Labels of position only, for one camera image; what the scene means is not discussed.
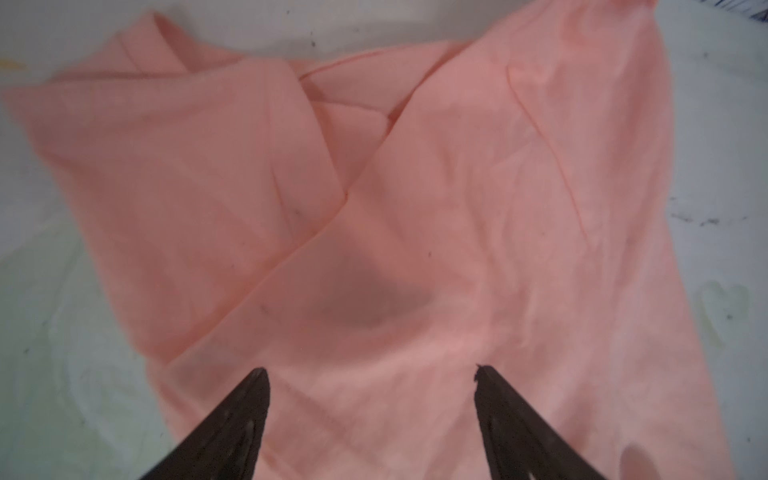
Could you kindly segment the peach graphic t-shirt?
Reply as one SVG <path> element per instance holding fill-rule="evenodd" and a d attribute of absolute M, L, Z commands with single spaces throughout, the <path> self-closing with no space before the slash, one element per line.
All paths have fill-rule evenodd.
<path fill-rule="evenodd" d="M 489 364 L 609 478 L 734 477 L 665 217 L 654 2 L 327 63 L 150 13 L 4 101 L 175 435 L 263 366 L 259 478 L 484 479 Z"/>

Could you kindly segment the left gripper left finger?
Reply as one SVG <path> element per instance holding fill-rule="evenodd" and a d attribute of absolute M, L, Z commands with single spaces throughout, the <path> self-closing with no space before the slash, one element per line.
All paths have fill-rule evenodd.
<path fill-rule="evenodd" d="M 252 370 L 142 480 L 249 480 L 253 477 L 270 405 L 264 368 Z"/>

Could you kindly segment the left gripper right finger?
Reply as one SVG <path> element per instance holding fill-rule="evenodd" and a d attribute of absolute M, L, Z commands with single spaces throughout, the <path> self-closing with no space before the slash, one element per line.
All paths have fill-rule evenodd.
<path fill-rule="evenodd" d="M 475 373 L 474 403 L 495 480 L 603 480 L 490 365 Z"/>

